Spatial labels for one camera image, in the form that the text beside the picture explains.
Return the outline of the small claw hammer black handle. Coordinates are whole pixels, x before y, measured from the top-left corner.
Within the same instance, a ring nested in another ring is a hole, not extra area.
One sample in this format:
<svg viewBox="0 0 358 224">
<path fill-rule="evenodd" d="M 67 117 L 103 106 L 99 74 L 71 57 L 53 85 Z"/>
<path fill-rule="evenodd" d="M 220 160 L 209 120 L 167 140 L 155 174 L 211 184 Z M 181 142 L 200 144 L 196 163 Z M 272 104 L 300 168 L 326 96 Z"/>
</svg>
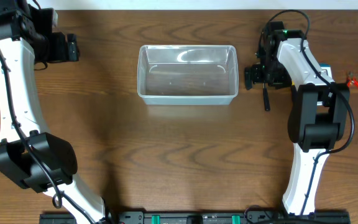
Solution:
<svg viewBox="0 0 358 224">
<path fill-rule="evenodd" d="M 270 111 L 269 94 L 267 91 L 266 83 L 263 83 L 263 100 L 265 111 Z"/>
</svg>

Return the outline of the clear plastic container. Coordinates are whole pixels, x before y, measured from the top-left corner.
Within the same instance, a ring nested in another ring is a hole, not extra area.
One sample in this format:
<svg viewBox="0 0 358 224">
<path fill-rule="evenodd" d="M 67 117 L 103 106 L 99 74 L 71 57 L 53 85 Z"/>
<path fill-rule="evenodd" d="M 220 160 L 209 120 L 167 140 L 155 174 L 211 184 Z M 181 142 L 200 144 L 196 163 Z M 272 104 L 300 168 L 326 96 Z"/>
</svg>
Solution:
<svg viewBox="0 0 358 224">
<path fill-rule="evenodd" d="M 232 45 L 143 45 L 137 93 L 147 105 L 228 105 L 239 92 Z"/>
</svg>

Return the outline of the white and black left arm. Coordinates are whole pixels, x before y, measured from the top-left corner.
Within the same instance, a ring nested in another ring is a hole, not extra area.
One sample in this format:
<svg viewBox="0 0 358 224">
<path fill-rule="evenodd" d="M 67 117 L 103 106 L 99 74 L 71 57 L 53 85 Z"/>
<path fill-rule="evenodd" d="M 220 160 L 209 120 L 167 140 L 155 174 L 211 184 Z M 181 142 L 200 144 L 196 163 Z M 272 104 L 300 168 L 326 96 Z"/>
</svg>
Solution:
<svg viewBox="0 0 358 224">
<path fill-rule="evenodd" d="M 52 199 L 76 223 L 112 223 L 99 195 L 78 175 L 72 145 L 50 133 L 35 66 L 76 62 L 75 34 L 57 32 L 58 16 L 37 2 L 0 0 L 0 172 L 22 189 Z"/>
</svg>

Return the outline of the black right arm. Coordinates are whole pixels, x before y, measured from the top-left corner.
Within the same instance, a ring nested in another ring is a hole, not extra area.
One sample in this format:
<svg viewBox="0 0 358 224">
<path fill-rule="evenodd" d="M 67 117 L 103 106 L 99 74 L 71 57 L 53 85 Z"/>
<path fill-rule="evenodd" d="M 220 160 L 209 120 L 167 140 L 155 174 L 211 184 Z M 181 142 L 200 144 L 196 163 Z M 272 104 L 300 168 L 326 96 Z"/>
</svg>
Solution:
<svg viewBox="0 0 358 224">
<path fill-rule="evenodd" d="M 256 56 L 260 62 L 244 70 L 247 90 L 255 84 L 295 90 L 287 123 L 294 158 L 282 204 L 288 215 L 309 215 L 324 163 L 337 151 L 346 119 L 353 118 L 349 88 L 321 68 L 304 32 L 286 29 L 281 21 L 266 24 Z"/>
</svg>

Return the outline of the blue white screwdriver box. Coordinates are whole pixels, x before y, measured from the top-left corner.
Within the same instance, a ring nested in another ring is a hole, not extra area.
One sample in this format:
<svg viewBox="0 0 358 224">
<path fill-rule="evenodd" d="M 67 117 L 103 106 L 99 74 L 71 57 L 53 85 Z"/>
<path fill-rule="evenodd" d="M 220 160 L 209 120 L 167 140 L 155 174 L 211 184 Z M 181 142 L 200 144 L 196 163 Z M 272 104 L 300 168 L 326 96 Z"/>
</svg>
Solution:
<svg viewBox="0 0 358 224">
<path fill-rule="evenodd" d="M 322 69 L 322 71 L 329 77 L 333 77 L 333 74 L 332 74 L 332 70 L 331 70 L 331 66 L 329 64 L 326 64 L 326 63 L 321 63 L 319 65 Z"/>
</svg>

